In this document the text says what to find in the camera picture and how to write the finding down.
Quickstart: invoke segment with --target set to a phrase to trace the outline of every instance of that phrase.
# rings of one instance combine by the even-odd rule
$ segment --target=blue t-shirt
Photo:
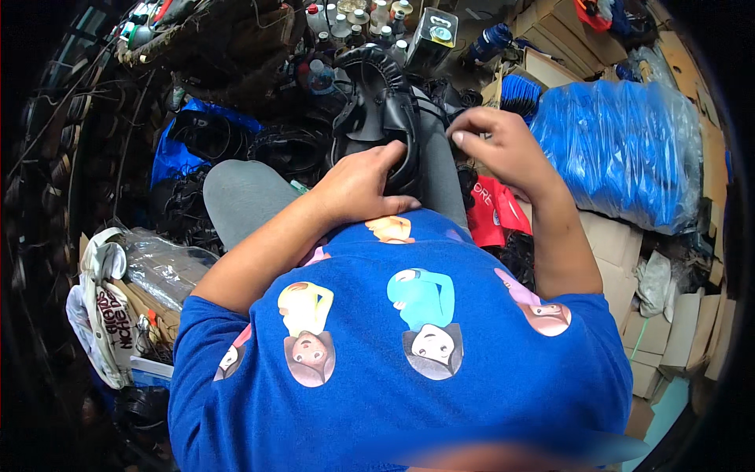
[[[249,310],[183,306],[181,470],[344,466],[394,431],[511,421],[622,434],[632,374],[603,295],[543,301],[430,210],[328,234]]]

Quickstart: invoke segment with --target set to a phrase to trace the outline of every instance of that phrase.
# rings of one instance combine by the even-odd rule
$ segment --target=cartoon print
[[[324,331],[333,292],[311,282],[296,282],[278,296],[288,337],[283,340],[288,370],[305,387],[319,387],[333,375],[335,349]]]
[[[519,281],[510,276],[505,270],[496,267],[493,269],[493,272],[495,272],[495,275],[501,279],[506,288],[509,289],[509,294],[515,302],[530,305],[542,304],[540,297],[530,292],[524,285],[520,284]]]
[[[409,365],[430,380],[453,377],[464,357],[458,323],[445,328],[427,324],[419,332],[404,331],[403,345]]]
[[[228,348],[226,355],[223,356],[220,365],[217,367],[215,377],[212,379],[213,381],[226,379],[239,370],[239,366],[244,359],[244,353],[246,352],[244,343],[249,341],[249,339],[251,339],[251,324],[244,328],[244,331],[241,332],[231,344],[231,347]]]
[[[398,272],[388,281],[388,299],[409,327],[403,334],[406,359],[432,380],[456,374],[464,356],[461,330],[454,316],[451,277],[424,269]]]
[[[572,312],[562,304],[516,304],[524,313],[529,325],[544,336],[558,336],[572,323]]]
[[[314,264],[315,262],[320,262],[325,259],[330,259],[331,255],[327,252],[323,253],[322,247],[324,245],[328,244],[328,240],[326,238],[321,238],[311,249],[309,252],[307,252],[307,255],[302,258],[301,261],[299,261],[298,266],[299,267],[306,267],[308,265]]]
[[[529,325],[543,336],[558,336],[572,323],[572,312],[561,304],[546,304],[505,270],[494,268],[495,275],[509,289],[511,298],[522,310]]]
[[[411,221],[400,216],[384,216],[376,220],[365,221],[365,226],[380,240],[388,244],[406,244],[414,242],[409,237]]]

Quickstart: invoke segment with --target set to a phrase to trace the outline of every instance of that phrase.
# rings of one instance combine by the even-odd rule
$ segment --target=person
[[[474,245],[440,121],[424,113],[421,132],[423,205],[383,195],[397,141],[302,196],[259,162],[210,171],[205,204],[229,251],[186,299],[174,345],[181,470],[405,470],[420,464],[355,445],[454,427],[623,433],[629,363],[569,189],[524,121],[473,108],[447,137],[532,202],[536,295]],[[522,450],[442,457],[546,467]]]

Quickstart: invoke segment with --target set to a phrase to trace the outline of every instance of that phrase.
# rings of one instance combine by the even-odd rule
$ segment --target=plastic wrap
[[[668,88],[676,90],[676,81],[671,75],[661,49],[657,45],[653,49],[642,46],[629,52],[628,63],[632,68],[632,75],[639,82],[643,82],[643,73],[639,69],[639,63],[642,61],[646,61],[650,65],[648,82],[660,82]]]
[[[606,80],[551,88],[531,130],[579,208],[663,234],[695,218],[700,124],[678,91]]]
[[[128,278],[170,310],[183,301],[219,258],[202,248],[173,244],[144,228],[125,233]]]

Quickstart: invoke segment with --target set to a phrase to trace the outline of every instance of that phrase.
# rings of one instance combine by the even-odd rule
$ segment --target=gray pants
[[[414,92],[424,97],[418,89]],[[420,100],[419,104],[423,110],[440,114],[431,103]],[[423,206],[446,216],[468,232],[456,165],[443,124],[430,113],[420,112],[420,115]],[[299,196],[299,192],[274,170],[257,161],[221,162],[210,170],[203,191],[207,212],[227,251]]]

